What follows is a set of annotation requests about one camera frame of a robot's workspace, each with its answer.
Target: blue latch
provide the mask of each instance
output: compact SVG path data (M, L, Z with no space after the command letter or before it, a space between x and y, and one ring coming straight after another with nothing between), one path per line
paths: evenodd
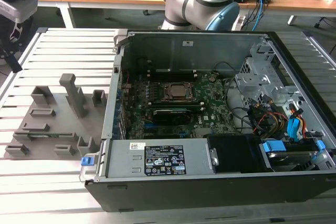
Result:
M316 145L320 149L320 151L323 150L323 149L325 149L325 144L324 144L324 142L322 140L317 140L316 141Z
M290 138L294 139L294 142L298 142L298 130L300 128L300 120L297 118L289 119L287 124L287 134Z
M286 147L281 140L268 140L263 144L265 152L285 152Z
M93 166L95 165L94 157L82 157L80 161L81 166Z

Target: gray plastic block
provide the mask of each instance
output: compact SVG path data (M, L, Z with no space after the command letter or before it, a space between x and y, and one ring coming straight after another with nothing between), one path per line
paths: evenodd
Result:
M31 93L31 97L37 105L48 105L47 97L52 97L48 86L36 86Z
M72 73L64 73L59 79L59 84L67 90L68 102L73 107L77 118L82 118L86 115L86 111L83 107L84 95L83 92L78 93L78 89L75 86L76 76Z
M104 90L94 90L92 94L93 105L96 107L100 104L106 106L107 98Z
M92 94L85 94L86 102L83 107L89 113L84 118L77 118L72 107L69 106L66 95L55 93L52 97L47 97L48 106L32 104L20 127L13 134L13 140L10 143L10 145L24 144L29 152L24 157L13 157L5 152L5 158L80 160L82 156L77 150L80 136L87 144L90 137L93 137L92 141L94 141L95 146L100 145L106 107L102 105L94 106ZM31 109L44 109L45 111L52 109L55 116L32 116L30 114ZM30 126L31 123L47 124L50 129L47 132L23 130L25 124ZM56 144L71 145L76 152L73 155L59 156L54 151Z
M55 111L53 109L40 109L32 108L29 111L31 116L55 116Z
M98 151L98 146L93 140L93 137L90 137L89 143L86 143L82 137L79 138L77 143L77 149L82 157L88 153L95 153Z
M49 139L54 138L61 141L78 141L79 136L73 133L54 133L54 132L32 132L32 131L15 131L13 138L20 143L25 141L33 141L36 139Z
M16 131L13 134L13 138L22 143L24 141L31 141L32 139L28 136L29 131Z
M76 151L70 144L56 144L54 152L58 156L73 156Z
M48 131L49 125L47 123L25 123L22 126L24 131Z
M23 144L7 145L5 151L12 157L23 157L28 153L28 148Z

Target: table leg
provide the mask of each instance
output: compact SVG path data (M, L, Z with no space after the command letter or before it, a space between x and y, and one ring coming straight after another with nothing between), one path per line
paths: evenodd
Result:
M295 20L296 20L296 18L297 18L297 16L294 16L294 15L290 16L290 18L289 18L287 24L288 24L289 26L293 25L294 22L295 22Z
M58 3L58 8L60 9L63 17L63 21L66 28L75 28L75 20L73 19L72 11L68 2Z

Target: gray robot arm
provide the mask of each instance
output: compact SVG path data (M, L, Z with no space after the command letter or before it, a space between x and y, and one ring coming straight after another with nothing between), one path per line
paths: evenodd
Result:
M166 0L161 29L231 30L238 14L233 0Z

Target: blue cable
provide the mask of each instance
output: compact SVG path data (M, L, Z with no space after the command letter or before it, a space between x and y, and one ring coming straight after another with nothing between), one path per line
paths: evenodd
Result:
M252 28L252 31L254 31L259 24L262 9L263 9L263 0L260 0L260 9L259 9L258 17L257 17L256 23L254 24L254 27Z

